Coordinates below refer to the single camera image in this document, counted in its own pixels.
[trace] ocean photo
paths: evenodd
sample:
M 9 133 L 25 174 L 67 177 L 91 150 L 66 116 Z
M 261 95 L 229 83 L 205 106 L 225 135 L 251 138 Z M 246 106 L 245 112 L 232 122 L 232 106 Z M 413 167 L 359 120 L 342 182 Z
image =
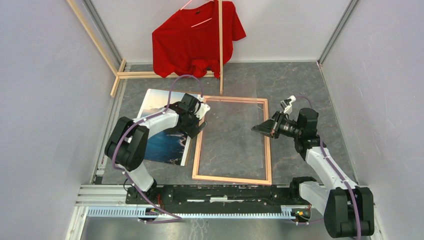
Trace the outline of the ocean photo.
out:
M 184 94 L 183 92 L 172 92 L 170 103 L 180 101 Z M 167 104 L 168 96 L 169 91 L 148 89 L 137 117 L 146 117 L 159 112 Z M 177 127 L 165 129 L 149 138 L 144 159 L 184 166 L 190 141 L 190 137 L 180 132 Z

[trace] gray floor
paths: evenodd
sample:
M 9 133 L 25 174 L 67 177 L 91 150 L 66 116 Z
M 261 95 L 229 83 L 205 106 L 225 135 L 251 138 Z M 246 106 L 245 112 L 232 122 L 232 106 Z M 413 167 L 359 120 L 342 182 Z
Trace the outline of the gray floor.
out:
M 149 65 L 132 65 L 131 72 L 151 71 Z M 169 90 L 173 79 L 128 79 L 120 87 L 125 88 L 119 117 L 135 118 L 140 110 L 147 89 Z M 201 80 L 205 95 L 219 95 L 219 81 L 204 77 Z M 354 172 L 350 165 L 342 134 L 336 120 L 320 70 L 314 62 L 264 62 L 264 63 L 228 63 L 224 66 L 224 96 L 257 97 L 268 99 L 269 115 L 280 110 L 280 101 L 291 95 L 308 96 L 313 108 L 319 112 L 318 133 L 323 137 L 334 160 L 352 179 Z M 199 92 L 199 85 L 190 78 L 183 78 L 174 87 L 176 91 Z M 297 118 L 301 108 L 308 102 L 298 99 L 293 106 L 291 118 Z M 191 146 L 187 166 L 144 161 L 149 173 L 158 184 L 218 184 L 218 182 L 192 180 L 193 157 L 196 141 Z M 313 169 L 296 153 L 293 139 L 281 136 L 271 140 L 272 183 L 287 185 L 293 177 L 312 176 L 318 179 Z M 240 176 L 240 169 L 226 169 L 226 173 Z M 246 175 L 263 176 L 264 169 L 250 169 Z M 106 165 L 103 184 L 122 184 L 125 177 Z

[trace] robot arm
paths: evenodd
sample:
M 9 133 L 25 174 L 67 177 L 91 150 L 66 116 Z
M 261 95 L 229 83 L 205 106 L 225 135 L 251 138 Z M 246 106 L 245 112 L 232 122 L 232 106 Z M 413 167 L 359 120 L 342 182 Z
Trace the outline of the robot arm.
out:
M 289 119 L 295 100 L 296 98 L 291 96 L 281 101 L 283 110 L 277 111 L 271 119 L 254 126 L 252 130 L 274 139 L 280 134 L 294 139 L 294 148 L 315 170 L 324 188 L 312 177 L 294 178 L 290 187 L 324 216 L 325 228 L 330 236 L 333 238 L 356 236 L 355 213 L 347 185 L 355 195 L 362 235 L 372 235 L 373 194 L 368 187 L 359 187 L 333 160 L 325 143 L 317 135 L 319 114 L 315 110 L 302 108 L 297 121 Z
M 181 132 L 191 138 L 197 136 L 207 125 L 206 122 L 203 122 L 199 126 L 199 122 L 210 109 L 201 100 L 185 94 L 181 101 L 169 105 L 169 109 L 161 109 L 161 115 L 153 117 L 152 114 L 136 119 L 121 117 L 110 135 L 104 153 L 112 158 L 118 141 L 125 131 L 134 123 L 145 119 L 128 134 L 118 150 L 115 164 L 125 169 L 133 183 L 146 192 L 155 182 L 143 163 L 148 139 L 165 129 L 174 127 L 178 127 Z

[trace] red t-shirt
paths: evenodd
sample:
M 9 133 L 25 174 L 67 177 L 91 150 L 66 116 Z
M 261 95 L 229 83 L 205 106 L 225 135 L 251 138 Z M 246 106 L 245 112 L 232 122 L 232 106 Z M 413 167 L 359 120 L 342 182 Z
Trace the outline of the red t-shirt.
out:
M 233 55 L 233 41 L 246 37 L 231 1 L 222 2 L 223 64 Z M 152 33 L 153 71 L 166 78 L 171 73 L 203 77 L 207 69 L 220 77 L 218 1 L 174 13 Z

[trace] wooden frame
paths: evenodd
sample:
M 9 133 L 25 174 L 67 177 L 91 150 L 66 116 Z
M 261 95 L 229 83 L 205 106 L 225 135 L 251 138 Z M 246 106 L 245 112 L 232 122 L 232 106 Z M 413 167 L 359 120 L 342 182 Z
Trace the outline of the wooden frame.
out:
M 263 119 L 267 120 L 268 117 L 268 100 L 266 98 L 251 98 L 251 97 L 232 97 L 232 96 L 204 96 L 203 102 L 227 102 L 227 103 L 247 103 L 247 104 L 262 104 L 263 105 Z M 272 184 L 272 168 L 271 168 L 271 148 L 270 138 L 264 136 L 264 150 L 265 150 L 265 180 L 262 179 L 249 179 L 249 178 L 235 178 L 223 176 L 207 176 L 199 175 L 200 156 L 202 149 L 203 131 L 197 135 L 196 149 L 194 153 L 194 165 L 192 179 L 206 180 L 227 183 L 240 183 L 240 184 L 254 184 L 254 185 L 271 185 Z
M 83 15 L 83 12 L 76 4 L 75 0 L 66 0 L 69 6 L 72 8 L 75 15 L 78 17 L 78 20 L 81 22 L 82 26 L 84 27 L 85 31 L 90 36 L 91 40 L 93 41 L 94 45 L 97 47 L 98 51 L 100 52 L 101 56 L 106 61 L 107 65 L 109 66 L 110 70 L 115 75 L 115 82 L 113 84 L 112 90 L 110 92 L 111 97 L 115 97 L 115 94 L 117 92 L 119 82 L 121 79 L 160 79 L 161 76 L 157 75 L 153 71 L 131 71 L 131 72 L 124 72 L 125 64 L 127 63 L 125 59 L 122 59 L 122 62 L 120 64 L 119 69 L 116 69 L 116 67 L 113 64 L 113 61 L 109 58 L 109 56 L 106 54 L 106 51 L 104 47 L 102 46 L 101 42 L 99 41 L 98 37 L 96 36 L 93 29 L 90 27 L 89 22 Z M 218 0 L 218 15 L 219 15 L 219 67 L 220 67 L 220 77 L 219 77 L 219 94 L 223 95 L 224 90 L 224 64 L 223 64 L 223 0 Z M 177 74 L 171 73 L 167 76 L 168 78 L 176 78 L 178 77 Z M 207 71 L 206 75 L 204 77 L 214 77 L 214 73 L 212 71 Z

